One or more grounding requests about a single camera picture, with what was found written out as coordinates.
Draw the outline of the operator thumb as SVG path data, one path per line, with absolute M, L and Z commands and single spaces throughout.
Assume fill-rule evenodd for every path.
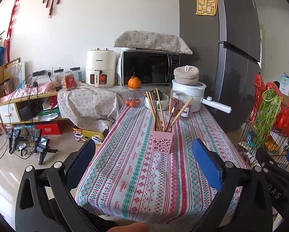
M 146 222 L 136 222 L 125 226 L 117 226 L 107 232 L 149 232 L 149 224 Z

